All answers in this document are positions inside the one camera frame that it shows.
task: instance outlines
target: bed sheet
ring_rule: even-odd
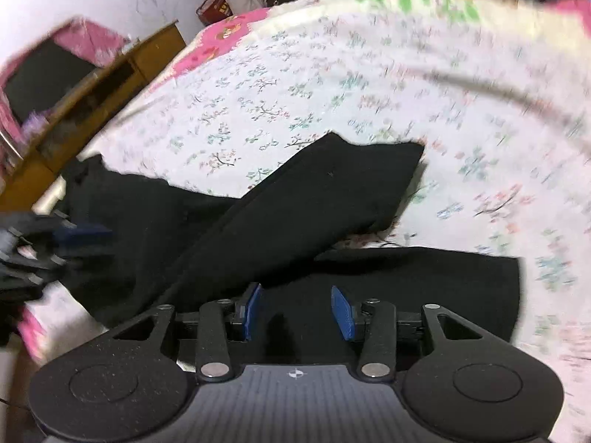
[[[291,10],[145,93],[93,150],[119,172],[242,196],[327,131],[359,144],[421,141],[425,170],[400,218],[342,245],[521,257],[514,344],[564,384],[552,438],[584,441],[591,52],[576,18],[489,0],[306,0]],[[552,38],[557,28],[567,42]]]

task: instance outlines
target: floral pattern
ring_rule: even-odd
[[[348,11],[295,18],[147,94],[145,109],[123,112],[95,149],[119,172],[240,197],[327,131],[358,144],[420,141],[424,171],[400,217],[343,244],[521,257],[514,343],[565,386],[552,439],[582,441],[591,435],[589,68],[542,41],[486,30],[471,3],[414,11],[426,1],[348,0]]]

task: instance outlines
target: bed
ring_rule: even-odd
[[[328,131],[359,144],[420,141],[424,173],[400,218],[341,245],[521,257],[513,343],[563,382],[553,441],[587,441],[591,43],[578,14],[497,0],[257,11],[202,32],[85,154],[240,197]]]

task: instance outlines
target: wooden furniture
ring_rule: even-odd
[[[6,177],[0,211],[30,210],[72,158],[185,47],[176,21],[91,72],[62,98]]]

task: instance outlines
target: red object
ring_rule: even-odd
[[[197,16],[203,25],[208,26],[232,16],[232,10],[226,0],[205,0],[197,9]]]

